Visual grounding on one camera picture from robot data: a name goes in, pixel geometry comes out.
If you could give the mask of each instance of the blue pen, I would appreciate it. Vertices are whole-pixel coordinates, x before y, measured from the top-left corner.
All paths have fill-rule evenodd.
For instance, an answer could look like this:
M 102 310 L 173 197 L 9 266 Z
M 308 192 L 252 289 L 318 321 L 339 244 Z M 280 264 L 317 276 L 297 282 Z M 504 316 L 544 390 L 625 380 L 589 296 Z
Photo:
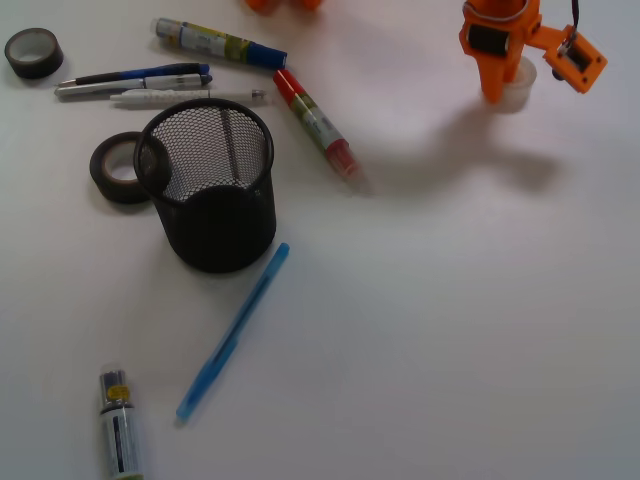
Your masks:
M 132 78 L 161 77 L 165 75 L 188 75 L 198 73 L 206 75 L 209 73 L 209 65 L 202 63 L 174 63 L 163 65 L 162 67 L 142 68 L 140 70 L 128 70 L 126 72 L 102 73 L 100 75 L 90 75 L 79 77 L 75 80 L 67 80 L 58 84 L 58 87 L 73 87 L 76 85 L 91 85 L 94 83 L 116 82 L 118 80 L 130 80 Z
M 202 400 L 202 397 L 224 367 L 224 364 L 227 363 L 231 353 L 238 344 L 238 336 L 240 335 L 240 332 L 247 324 L 249 317 L 256 309 L 256 305 L 264 296 L 264 293 L 278 273 L 278 270 L 280 270 L 280 267 L 287 258 L 287 255 L 289 255 L 289 245 L 286 243 L 280 244 L 278 250 L 269 262 L 269 265 L 267 265 L 267 268 L 265 268 L 262 276 L 258 280 L 258 283 L 253 287 L 253 290 L 240 308 L 240 311 L 233 320 L 229 330 L 227 330 L 227 333 L 225 333 L 222 338 L 222 341 L 218 344 L 213 354 L 200 369 L 200 372 L 191 384 L 187 395 L 185 395 L 182 403 L 178 407 L 178 410 L 176 410 L 176 415 L 183 422 L 186 422 L 189 419 L 193 410 L 196 408 L 200 400 Z

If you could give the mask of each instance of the green label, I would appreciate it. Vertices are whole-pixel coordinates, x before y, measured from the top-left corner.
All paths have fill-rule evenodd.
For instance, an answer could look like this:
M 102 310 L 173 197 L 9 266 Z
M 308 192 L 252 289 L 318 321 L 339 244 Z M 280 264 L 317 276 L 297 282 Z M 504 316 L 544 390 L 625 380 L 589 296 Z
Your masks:
M 247 52 L 249 51 L 249 40 L 227 35 L 227 43 L 224 46 L 224 56 L 228 60 L 247 63 Z

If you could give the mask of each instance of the black mesh pencil holder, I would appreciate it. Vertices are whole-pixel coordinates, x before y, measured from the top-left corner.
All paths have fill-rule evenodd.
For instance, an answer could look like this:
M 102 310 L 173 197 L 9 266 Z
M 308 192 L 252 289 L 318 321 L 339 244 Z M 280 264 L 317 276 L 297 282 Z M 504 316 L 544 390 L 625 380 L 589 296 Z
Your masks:
M 169 180 L 155 175 L 156 162 L 166 162 Z M 189 265 L 232 272 L 271 244 L 273 140 L 248 108 L 217 99 L 175 105 L 144 129 L 133 164 L 171 247 Z

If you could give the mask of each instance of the black tape roll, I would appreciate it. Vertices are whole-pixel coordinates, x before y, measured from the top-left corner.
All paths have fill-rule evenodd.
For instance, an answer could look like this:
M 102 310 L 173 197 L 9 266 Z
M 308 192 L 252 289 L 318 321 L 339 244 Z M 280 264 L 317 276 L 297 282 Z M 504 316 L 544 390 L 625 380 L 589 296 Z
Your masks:
M 114 178 L 107 170 L 107 161 L 112 150 L 118 145 L 131 144 L 131 165 L 133 166 L 133 151 L 136 142 L 140 138 L 140 132 L 125 132 L 107 138 L 98 145 L 91 156 L 89 173 L 96 182 L 100 193 L 107 199 L 116 203 L 142 203 L 149 200 L 149 196 L 138 182 L 138 179 L 119 180 Z M 169 165 L 167 151 L 164 145 L 151 137 L 148 141 L 153 151 L 155 161 L 145 164 L 145 175 L 152 179 L 153 183 L 162 191 L 171 180 L 171 167 Z
M 4 56 L 21 78 L 44 78 L 55 72 L 64 56 L 56 36 L 44 28 L 16 33 L 4 47 Z

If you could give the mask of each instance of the orange 3d printed part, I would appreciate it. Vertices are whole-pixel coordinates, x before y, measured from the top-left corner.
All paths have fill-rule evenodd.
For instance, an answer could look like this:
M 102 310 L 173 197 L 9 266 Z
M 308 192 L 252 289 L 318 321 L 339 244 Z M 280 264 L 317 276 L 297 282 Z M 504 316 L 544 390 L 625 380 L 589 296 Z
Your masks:
M 254 10 L 262 10 L 267 7 L 273 0 L 245 0 Z M 315 10 L 320 6 L 322 0 L 299 0 L 299 2 L 308 10 Z
M 545 50 L 554 76 L 587 93 L 607 59 L 577 31 L 578 0 L 572 0 L 574 24 L 564 30 L 542 25 L 540 0 L 470 0 L 463 6 L 460 43 L 476 59 L 482 91 L 490 103 L 513 82 L 525 45 Z

